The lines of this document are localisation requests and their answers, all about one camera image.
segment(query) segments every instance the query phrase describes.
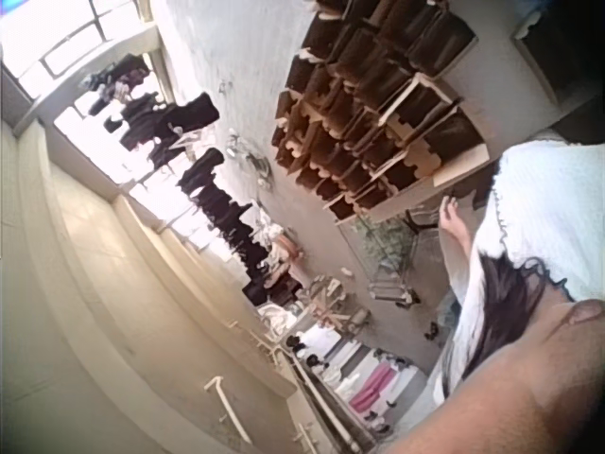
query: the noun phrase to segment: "bright window light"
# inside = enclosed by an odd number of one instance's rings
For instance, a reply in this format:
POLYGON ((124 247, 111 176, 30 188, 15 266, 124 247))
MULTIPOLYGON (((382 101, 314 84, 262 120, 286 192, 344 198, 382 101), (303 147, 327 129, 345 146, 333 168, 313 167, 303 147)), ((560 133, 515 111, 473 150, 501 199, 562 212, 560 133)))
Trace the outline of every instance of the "bright window light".
POLYGON ((97 14, 103 14, 105 11, 124 5, 129 0, 93 0, 97 14))
POLYGON ((128 2, 123 7, 108 12, 99 19, 103 27, 103 33, 108 40, 128 36, 142 27, 139 13, 134 3, 128 2))
POLYGON ((153 71, 153 63, 151 62, 151 57, 147 52, 143 54, 143 60, 145 61, 147 68, 149 68, 149 71, 153 71))
POLYGON ((223 238, 215 238, 208 245, 208 249, 216 254, 223 262, 226 262, 230 258, 233 257, 233 253, 231 249, 229 249, 229 244, 223 238))
POLYGON ((93 19, 87 0, 29 0, 0 21, 4 65, 19 78, 53 45, 93 19))
POLYGON ((36 61, 29 70, 19 78, 19 83, 28 95, 35 99, 50 89, 53 84, 52 76, 36 61))
POLYGON ((115 183, 130 181, 130 173, 123 165, 128 151, 97 122, 90 117, 82 120, 70 107, 55 120, 55 126, 115 183))
POLYGON ((46 63, 53 73, 60 74, 102 42, 96 26, 87 26, 48 54, 46 63))
POLYGON ((80 112, 82 116, 87 116, 88 111, 93 106, 93 104, 96 103, 97 100, 97 92, 86 92, 84 95, 76 99, 76 102, 74 102, 74 104, 76 105, 76 109, 78 109, 78 112, 80 112))
POLYGON ((183 236, 192 235, 197 229, 208 230, 208 218, 193 207, 187 214, 175 220, 172 228, 183 236))
POLYGON ((198 249, 203 249, 216 238, 207 227, 200 227, 192 235, 189 236, 191 241, 198 249))
POLYGON ((158 101, 164 101, 164 97, 162 96, 162 89, 160 89, 160 83, 158 82, 158 78, 155 73, 149 74, 143 81, 143 83, 137 87, 132 89, 132 97, 141 97, 145 93, 153 93, 158 92, 157 99, 158 101))
POLYGON ((68 107, 55 119, 55 126, 67 137, 70 137, 78 134, 78 131, 82 129, 82 121, 82 117, 78 115, 76 110, 73 107, 68 107))
POLYGON ((177 181, 174 175, 158 171, 145 184, 134 186, 130 194, 158 219, 170 221, 192 206, 177 181))

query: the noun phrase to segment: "pink garment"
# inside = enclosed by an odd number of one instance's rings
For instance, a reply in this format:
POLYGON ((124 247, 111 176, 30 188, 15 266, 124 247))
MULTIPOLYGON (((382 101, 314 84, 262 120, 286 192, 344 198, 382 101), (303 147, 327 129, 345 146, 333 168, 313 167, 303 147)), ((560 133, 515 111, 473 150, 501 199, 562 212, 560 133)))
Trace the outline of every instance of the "pink garment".
POLYGON ((380 398, 380 392, 387 388, 396 375, 397 373, 391 369, 390 364, 381 362, 363 384, 359 393, 349 401, 349 404, 358 413, 369 410, 380 398))

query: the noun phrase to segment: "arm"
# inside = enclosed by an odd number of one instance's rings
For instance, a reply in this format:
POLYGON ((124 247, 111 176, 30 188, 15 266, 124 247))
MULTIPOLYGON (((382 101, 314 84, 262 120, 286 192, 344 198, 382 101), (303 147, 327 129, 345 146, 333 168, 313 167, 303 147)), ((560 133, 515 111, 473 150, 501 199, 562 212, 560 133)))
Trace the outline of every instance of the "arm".
POLYGON ((551 307, 389 454, 567 452, 603 397, 603 307, 551 307))
POLYGON ((455 198, 445 196, 441 201, 439 225, 459 243, 468 262, 471 257, 473 240, 464 220, 458 215, 458 201, 455 198))

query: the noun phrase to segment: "person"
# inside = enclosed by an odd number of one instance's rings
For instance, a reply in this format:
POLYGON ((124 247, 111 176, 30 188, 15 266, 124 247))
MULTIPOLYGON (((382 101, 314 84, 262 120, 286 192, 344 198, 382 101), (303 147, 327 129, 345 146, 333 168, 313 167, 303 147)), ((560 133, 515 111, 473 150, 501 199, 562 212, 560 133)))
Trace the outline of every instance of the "person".
POLYGON ((553 305, 388 454, 605 452, 604 314, 553 305))
POLYGON ((285 340, 285 346, 289 347, 294 355, 298 355, 306 348, 306 344, 301 342, 300 336, 288 336, 285 340))
POLYGON ((308 357, 306 357, 306 365, 311 369, 311 372, 315 375, 323 374, 326 369, 330 367, 330 363, 326 362, 323 359, 320 359, 316 354, 312 353, 308 357))
POLYGON ((499 162, 475 238, 444 198, 440 227, 464 251, 468 283, 436 390, 441 403, 550 306, 605 299, 605 145, 536 140, 499 162))
POLYGON ((475 238, 444 198, 441 228, 469 267, 445 403, 391 452, 564 452, 603 425, 604 164, 604 145, 510 148, 475 238))

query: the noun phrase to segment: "railing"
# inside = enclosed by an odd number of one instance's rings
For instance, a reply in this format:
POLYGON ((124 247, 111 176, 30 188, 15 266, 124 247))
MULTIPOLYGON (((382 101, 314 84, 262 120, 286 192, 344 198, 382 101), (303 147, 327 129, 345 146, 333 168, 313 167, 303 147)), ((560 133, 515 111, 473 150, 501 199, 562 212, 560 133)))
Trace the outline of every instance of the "railing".
POLYGON ((330 406, 323 399, 323 396, 321 396, 320 392, 315 387, 315 385, 311 381, 311 378, 309 378, 309 375, 306 373, 306 371, 304 370, 302 365, 299 363, 298 359, 294 355, 291 355, 290 353, 288 353, 286 350, 284 350, 282 348, 278 348, 277 351, 281 351, 283 354, 285 354, 286 356, 288 356, 292 359, 292 363, 294 364, 294 367, 299 371, 299 374, 302 376, 302 379, 304 380, 304 384, 309 389, 309 391, 313 394, 313 396, 315 397, 315 400, 318 402, 321 409, 323 410, 325 415, 328 417, 328 419, 330 420, 330 422, 336 429, 340 438, 342 438, 342 440, 353 451, 353 453, 361 453, 362 452, 361 447, 357 444, 357 442, 354 440, 351 433, 349 433, 349 431, 342 425, 342 423, 337 418, 337 416, 334 414, 334 412, 332 411, 330 406))
MULTIPOLYGON (((212 380, 210 380, 208 382, 208 384, 206 386, 204 386, 204 391, 206 391, 208 393, 213 386, 216 386, 216 392, 218 393, 218 397, 220 397, 220 401, 222 402, 223 407, 225 407, 225 410, 227 411, 226 416, 229 416, 229 418, 233 422, 233 425, 235 426, 235 429, 237 429, 239 436, 242 437, 242 439, 246 443, 252 444, 252 439, 250 438, 250 435, 248 435, 248 432, 242 426, 242 423, 239 421, 239 418, 235 414, 235 411, 233 411, 233 407, 229 403, 229 399, 227 399, 227 395, 225 395, 225 392, 223 391, 222 387, 220 386, 222 381, 223 381, 222 376, 215 376, 212 380)), ((226 419, 226 416, 221 417, 219 419, 219 421, 221 423, 224 422, 226 419)))
POLYGON ((298 442, 300 439, 303 439, 307 445, 309 446, 309 452, 311 454, 319 454, 317 448, 315 447, 315 442, 309 436, 309 432, 305 426, 299 423, 299 433, 296 437, 294 437, 293 441, 298 442))

